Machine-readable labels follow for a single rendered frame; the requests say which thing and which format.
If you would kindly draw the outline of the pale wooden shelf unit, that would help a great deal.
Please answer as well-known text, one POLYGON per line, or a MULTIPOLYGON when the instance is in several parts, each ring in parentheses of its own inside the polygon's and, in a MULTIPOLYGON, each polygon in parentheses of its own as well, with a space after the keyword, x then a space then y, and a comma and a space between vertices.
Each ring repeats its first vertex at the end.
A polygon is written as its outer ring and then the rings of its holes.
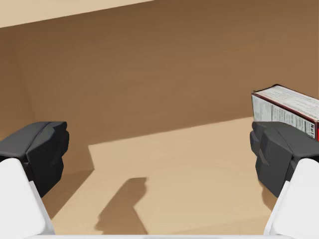
POLYGON ((260 235, 251 93, 319 95, 319 0, 152 0, 3 27, 0 140, 66 121, 58 235, 260 235))

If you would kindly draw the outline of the red and white carton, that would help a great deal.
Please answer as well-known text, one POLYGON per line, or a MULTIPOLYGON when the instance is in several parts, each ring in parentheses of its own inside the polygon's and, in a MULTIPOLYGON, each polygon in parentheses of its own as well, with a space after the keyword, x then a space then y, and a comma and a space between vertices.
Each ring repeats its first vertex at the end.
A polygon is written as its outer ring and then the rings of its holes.
POLYGON ((251 93, 255 121, 278 121, 319 141, 319 100, 276 84, 251 93))

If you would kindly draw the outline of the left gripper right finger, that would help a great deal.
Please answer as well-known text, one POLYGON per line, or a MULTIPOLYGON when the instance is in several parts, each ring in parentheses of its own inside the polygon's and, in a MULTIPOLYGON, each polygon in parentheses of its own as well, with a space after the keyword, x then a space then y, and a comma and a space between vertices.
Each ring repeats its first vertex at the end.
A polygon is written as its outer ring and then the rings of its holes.
POLYGON ((252 129, 258 180, 277 198, 264 234, 319 236, 319 142, 282 122, 252 129))

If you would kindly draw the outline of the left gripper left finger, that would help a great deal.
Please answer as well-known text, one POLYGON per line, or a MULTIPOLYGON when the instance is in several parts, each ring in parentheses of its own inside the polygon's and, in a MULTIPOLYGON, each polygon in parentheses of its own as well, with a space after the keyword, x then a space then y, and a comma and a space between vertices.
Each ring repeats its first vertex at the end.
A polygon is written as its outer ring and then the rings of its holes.
POLYGON ((0 141, 0 236, 55 233, 42 202, 61 179, 65 121, 31 123, 0 141))

